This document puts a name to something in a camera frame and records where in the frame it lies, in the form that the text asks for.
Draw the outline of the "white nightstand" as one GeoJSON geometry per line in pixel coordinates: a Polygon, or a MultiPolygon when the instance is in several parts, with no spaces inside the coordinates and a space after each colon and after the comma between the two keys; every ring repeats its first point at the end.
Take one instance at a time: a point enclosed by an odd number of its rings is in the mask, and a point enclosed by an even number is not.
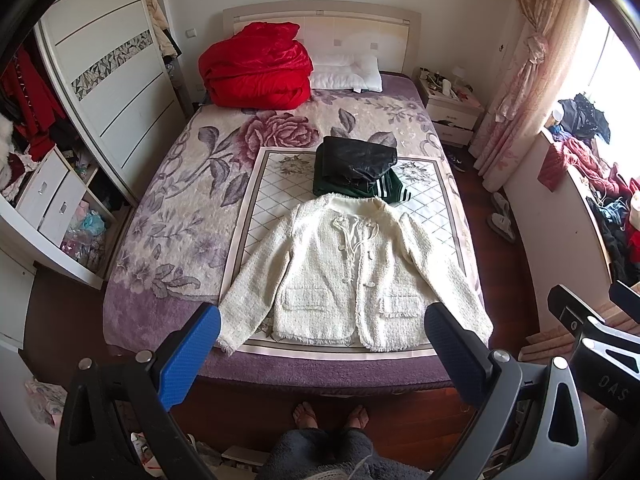
{"type": "Polygon", "coordinates": [[[419,70],[418,89],[440,142],[468,146],[485,113],[472,89],[424,67],[419,70]]]}

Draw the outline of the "white drawer unit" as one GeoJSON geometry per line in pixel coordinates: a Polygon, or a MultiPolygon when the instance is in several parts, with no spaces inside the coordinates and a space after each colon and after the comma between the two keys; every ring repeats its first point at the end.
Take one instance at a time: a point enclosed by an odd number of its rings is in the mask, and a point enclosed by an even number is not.
{"type": "Polygon", "coordinates": [[[82,180],[59,150],[51,150],[28,179],[17,203],[1,201],[2,240],[15,244],[28,260],[100,289],[111,273],[112,257],[131,207],[123,204],[111,212],[98,200],[89,188],[98,172],[94,168],[88,179],[82,180]],[[74,213],[82,203],[87,203],[106,224],[104,255],[96,270],[62,248],[74,213]]]}

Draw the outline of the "white slippers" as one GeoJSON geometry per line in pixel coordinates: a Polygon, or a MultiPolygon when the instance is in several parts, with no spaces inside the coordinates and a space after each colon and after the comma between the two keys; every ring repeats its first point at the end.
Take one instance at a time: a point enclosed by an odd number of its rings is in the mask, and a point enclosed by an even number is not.
{"type": "Polygon", "coordinates": [[[495,211],[487,219],[488,226],[509,243],[514,243],[515,233],[509,201],[499,192],[492,193],[490,199],[495,211]]]}

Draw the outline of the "pink floral curtain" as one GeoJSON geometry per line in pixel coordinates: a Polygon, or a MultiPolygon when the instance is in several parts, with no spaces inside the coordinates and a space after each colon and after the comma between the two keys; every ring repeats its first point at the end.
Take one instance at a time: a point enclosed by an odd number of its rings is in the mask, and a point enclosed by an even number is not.
{"type": "Polygon", "coordinates": [[[524,25],[510,65],[470,145],[488,192],[508,182],[544,126],[570,68],[588,0],[515,0],[524,25]]]}

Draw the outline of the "white bed headboard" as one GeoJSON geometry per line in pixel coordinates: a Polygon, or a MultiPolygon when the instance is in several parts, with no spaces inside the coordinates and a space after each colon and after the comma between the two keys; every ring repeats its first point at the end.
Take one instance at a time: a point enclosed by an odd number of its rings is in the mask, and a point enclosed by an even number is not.
{"type": "Polygon", "coordinates": [[[291,22],[311,54],[369,53],[383,72],[407,76],[418,66],[421,20],[419,12],[342,0],[286,0],[222,11],[224,36],[254,22],[291,22]]]}

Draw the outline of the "floral purple bed blanket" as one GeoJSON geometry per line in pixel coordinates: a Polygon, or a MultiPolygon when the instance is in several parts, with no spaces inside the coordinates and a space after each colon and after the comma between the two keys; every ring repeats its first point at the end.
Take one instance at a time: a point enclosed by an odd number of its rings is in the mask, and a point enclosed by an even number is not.
{"type": "MultiPolygon", "coordinates": [[[[316,90],[295,110],[200,108],[168,151],[120,246],[103,307],[105,340],[155,349],[203,302],[218,306],[250,174],[261,148],[316,154],[326,136],[440,160],[463,232],[471,236],[454,174],[416,85],[387,74],[382,92],[316,90]]],[[[475,252],[471,238],[466,246],[475,252]]],[[[318,361],[227,354],[218,340],[202,367],[221,382],[321,392],[438,387],[448,377],[436,353],[422,358],[318,361]]]]}

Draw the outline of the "folded green striped garment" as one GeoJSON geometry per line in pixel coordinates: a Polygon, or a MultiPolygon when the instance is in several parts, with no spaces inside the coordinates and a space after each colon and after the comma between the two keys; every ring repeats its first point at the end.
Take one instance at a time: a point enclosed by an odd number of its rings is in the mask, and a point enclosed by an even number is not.
{"type": "Polygon", "coordinates": [[[411,200],[411,191],[402,184],[393,169],[386,171],[372,184],[373,195],[386,204],[401,204],[411,200]]]}

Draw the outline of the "clothes pile on sill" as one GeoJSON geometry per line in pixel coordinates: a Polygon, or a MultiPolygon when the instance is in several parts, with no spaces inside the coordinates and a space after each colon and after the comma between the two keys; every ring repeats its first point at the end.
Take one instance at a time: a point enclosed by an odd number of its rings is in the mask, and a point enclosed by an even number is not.
{"type": "Polygon", "coordinates": [[[570,167],[587,183],[587,204],[594,214],[610,257],[614,282],[627,286],[639,281],[639,182],[625,180],[615,162],[600,157],[598,143],[611,140],[604,114],[581,93],[556,101],[546,123],[552,144],[538,181],[555,191],[570,167]]]}

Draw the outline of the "white pillow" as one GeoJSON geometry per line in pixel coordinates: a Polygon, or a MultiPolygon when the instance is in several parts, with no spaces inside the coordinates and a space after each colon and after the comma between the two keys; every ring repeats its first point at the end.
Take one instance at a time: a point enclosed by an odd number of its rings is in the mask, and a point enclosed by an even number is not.
{"type": "Polygon", "coordinates": [[[312,90],[383,91],[378,58],[372,54],[314,54],[310,58],[312,90]]]}

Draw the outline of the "person's legs and feet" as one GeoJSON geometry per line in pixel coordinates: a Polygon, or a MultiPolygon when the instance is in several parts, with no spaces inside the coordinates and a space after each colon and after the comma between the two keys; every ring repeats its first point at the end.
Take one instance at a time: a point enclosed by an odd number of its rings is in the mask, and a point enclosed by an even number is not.
{"type": "Polygon", "coordinates": [[[319,427],[311,405],[303,402],[293,412],[296,428],[286,432],[260,467],[259,479],[427,479],[428,471],[396,462],[375,451],[364,432],[369,422],[358,406],[337,430],[319,427]]]}

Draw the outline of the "white tweed jacket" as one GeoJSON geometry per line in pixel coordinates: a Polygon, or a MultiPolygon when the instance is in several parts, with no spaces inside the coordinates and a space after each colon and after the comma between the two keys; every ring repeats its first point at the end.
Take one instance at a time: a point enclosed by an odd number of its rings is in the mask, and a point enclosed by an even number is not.
{"type": "Polygon", "coordinates": [[[471,281],[416,218],[378,198],[328,194],[297,205],[243,264],[219,305],[218,344],[232,354],[269,320],[277,340],[411,350],[427,342],[434,302],[488,341],[471,281]]]}

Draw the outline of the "red quilt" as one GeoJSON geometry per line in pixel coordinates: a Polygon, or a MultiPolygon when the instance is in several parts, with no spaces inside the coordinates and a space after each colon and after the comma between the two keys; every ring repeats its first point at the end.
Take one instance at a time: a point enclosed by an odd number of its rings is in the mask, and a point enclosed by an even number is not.
{"type": "Polygon", "coordinates": [[[310,99],[311,58],[295,23],[253,22],[198,59],[205,90],[220,107],[294,110],[310,99]]]}

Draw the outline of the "white sliding wardrobe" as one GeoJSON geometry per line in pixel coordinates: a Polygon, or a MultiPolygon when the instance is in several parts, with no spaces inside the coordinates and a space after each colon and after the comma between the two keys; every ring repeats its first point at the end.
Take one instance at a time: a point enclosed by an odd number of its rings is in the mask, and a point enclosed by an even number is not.
{"type": "Polygon", "coordinates": [[[67,115],[103,171],[140,202],[186,124],[144,0],[55,0],[35,35],[67,115]]]}

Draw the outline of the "white diamond pattern mat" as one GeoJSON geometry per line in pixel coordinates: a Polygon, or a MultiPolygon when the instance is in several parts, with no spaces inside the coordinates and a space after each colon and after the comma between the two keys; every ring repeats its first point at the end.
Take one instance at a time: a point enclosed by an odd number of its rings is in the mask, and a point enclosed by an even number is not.
{"type": "MultiPolygon", "coordinates": [[[[440,160],[433,157],[398,159],[394,166],[401,183],[411,193],[411,200],[397,206],[422,224],[430,237],[457,257],[460,268],[483,302],[480,277],[473,251],[466,246],[471,238],[463,232],[456,204],[451,200],[446,176],[440,160]]],[[[312,200],[314,152],[291,148],[261,148],[241,200],[238,221],[233,231],[228,260],[221,282],[221,295],[233,283],[245,261],[279,219],[300,203],[312,200]]],[[[396,352],[370,352],[359,344],[344,346],[307,346],[295,341],[277,340],[271,336],[270,319],[265,318],[252,338],[239,350],[258,356],[318,361],[369,361],[422,358],[434,356],[430,344],[396,352]]]]}

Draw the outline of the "white window sill cabinet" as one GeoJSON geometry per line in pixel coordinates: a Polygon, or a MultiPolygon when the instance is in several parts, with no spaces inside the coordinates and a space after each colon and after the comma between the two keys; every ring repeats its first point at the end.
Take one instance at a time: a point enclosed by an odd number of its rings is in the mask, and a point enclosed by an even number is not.
{"type": "Polygon", "coordinates": [[[543,332],[560,325],[547,306],[553,286],[568,287],[595,309],[608,301],[611,285],[610,258],[580,173],[567,167],[553,192],[538,181],[551,145],[550,133],[540,130],[503,187],[525,248],[543,332]]]}

